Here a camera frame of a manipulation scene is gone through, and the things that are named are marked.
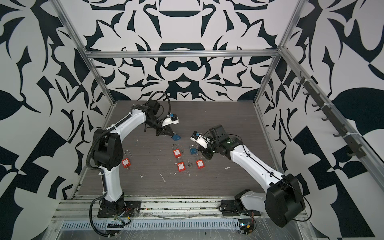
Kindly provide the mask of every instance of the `zip tie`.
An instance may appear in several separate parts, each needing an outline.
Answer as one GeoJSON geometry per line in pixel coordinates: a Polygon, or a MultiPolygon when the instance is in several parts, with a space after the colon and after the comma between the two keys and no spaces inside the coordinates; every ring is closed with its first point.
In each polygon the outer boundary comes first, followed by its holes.
{"type": "Polygon", "coordinates": [[[334,105],[333,103],[324,103],[323,106],[320,108],[320,110],[323,109],[323,107],[327,106],[327,105],[334,105]]]}
{"type": "Polygon", "coordinates": [[[343,136],[343,139],[348,136],[348,135],[352,135],[352,134],[357,134],[359,136],[361,136],[358,132],[347,132],[344,136],[343,136]]]}

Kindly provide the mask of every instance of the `red padlock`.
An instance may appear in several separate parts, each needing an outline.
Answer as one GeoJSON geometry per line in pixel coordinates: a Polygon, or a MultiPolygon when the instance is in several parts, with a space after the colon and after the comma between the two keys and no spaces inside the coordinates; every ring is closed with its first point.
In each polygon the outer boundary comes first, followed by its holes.
{"type": "Polygon", "coordinates": [[[175,155],[176,158],[181,156],[181,151],[177,148],[176,144],[172,145],[172,150],[173,150],[173,154],[175,155]]]}
{"type": "Polygon", "coordinates": [[[181,157],[177,158],[177,169],[179,170],[179,172],[182,172],[185,171],[185,164],[184,162],[179,162],[179,158],[181,159],[181,161],[183,161],[181,157]]]}
{"type": "Polygon", "coordinates": [[[200,155],[196,154],[195,159],[196,159],[196,165],[197,165],[198,169],[205,167],[205,164],[204,164],[203,160],[201,159],[200,155]]]}
{"type": "Polygon", "coordinates": [[[127,154],[125,154],[124,152],[124,155],[125,155],[125,159],[123,159],[123,161],[121,161],[123,167],[125,167],[126,169],[129,169],[129,166],[131,165],[131,162],[129,161],[128,157],[127,157],[127,154]]]}

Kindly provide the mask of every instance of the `hook rack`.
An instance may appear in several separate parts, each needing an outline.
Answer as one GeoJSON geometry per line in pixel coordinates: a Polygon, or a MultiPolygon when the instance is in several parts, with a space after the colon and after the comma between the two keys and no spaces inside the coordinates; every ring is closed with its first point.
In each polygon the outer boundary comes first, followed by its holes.
{"type": "Polygon", "coordinates": [[[313,107],[321,107],[321,111],[325,114],[326,118],[321,118],[323,121],[330,121],[334,128],[337,130],[337,134],[333,134],[334,137],[343,137],[344,141],[348,144],[348,146],[353,151],[352,154],[348,154],[348,156],[356,156],[358,158],[362,158],[367,154],[363,149],[361,149],[362,144],[357,141],[357,138],[353,137],[352,134],[358,134],[357,132],[348,131],[348,127],[346,126],[345,119],[343,121],[340,118],[340,113],[336,109],[333,103],[327,103],[325,94],[317,87],[317,84],[312,79],[304,79],[304,77],[300,80],[300,83],[307,90],[304,95],[310,95],[316,104],[312,104],[313,107]]]}

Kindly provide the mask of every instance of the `padlock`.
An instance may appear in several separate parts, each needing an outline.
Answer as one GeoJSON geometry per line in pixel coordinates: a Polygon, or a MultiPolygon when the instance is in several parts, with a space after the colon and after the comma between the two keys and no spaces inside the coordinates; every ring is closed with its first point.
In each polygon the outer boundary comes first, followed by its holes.
{"type": "Polygon", "coordinates": [[[191,145],[189,146],[189,150],[191,151],[191,155],[194,155],[197,153],[197,149],[195,148],[195,146],[191,145]]]}
{"type": "Polygon", "coordinates": [[[179,170],[179,172],[182,172],[185,171],[185,164],[184,162],[179,162],[179,158],[181,159],[181,161],[183,161],[181,157],[177,158],[177,169],[179,170]]]}
{"type": "Polygon", "coordinates": [[[123,161],[121,161],[121,163],[122,163],[123,167],[125,167],[126,169],[129,169],[129,166],[131,165],[131,162],[129,161],[126,152],[129,152],[129,155],[132,157],[130,151],[128,151],[128,150],[124,151],[124,155],[125,155],[126,158],[123,161]]]}
{"type": "Polygon", "coordinates": [[[196,165],[197,165],[198,169],[201,169],[201,168],[205,167],[203,159],[200,157],[200,155],[196,154],[195,155],[195,160],[196,160],[196,165]]]}
{"type": "Polygon", "coordinates": [[[176,144],[173,144],[173,145],[172,145],[172,150],[173,150],[173,154],[175,155],[175,157],[180,157],[180,156],[181,156],[181,152],[180,152],[180,150],[178,149],[178,147],[177,147],[176,144]]]}
{"type": "Polygon", "coordinates": [[[174,135],[171,137],[174,141],[178,141],[181,139],[181,137],[179,135],[177,135],[176,133],[174,133],[174,135]]]}

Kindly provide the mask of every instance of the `blue padlock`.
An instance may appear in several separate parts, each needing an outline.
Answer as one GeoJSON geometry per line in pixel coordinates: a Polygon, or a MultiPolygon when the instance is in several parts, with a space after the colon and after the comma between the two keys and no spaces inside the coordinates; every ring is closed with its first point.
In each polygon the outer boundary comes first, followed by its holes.
{"type": "Polygon", "coordinates": [[[175,135],[173,135],[172,136],[172,139],[174,140],[174,141],[177,141],[177,140],[180,140],[180,136],[179,135],[177,135],[177,134],[175,134],[175,135]]]}
{"type": "Polygon", "coordinates": [[[191,155],[197,154],[197,149],[195,148],[195,146],[193,145],[189,146],[189,150],[191,151],[191,155]]]}

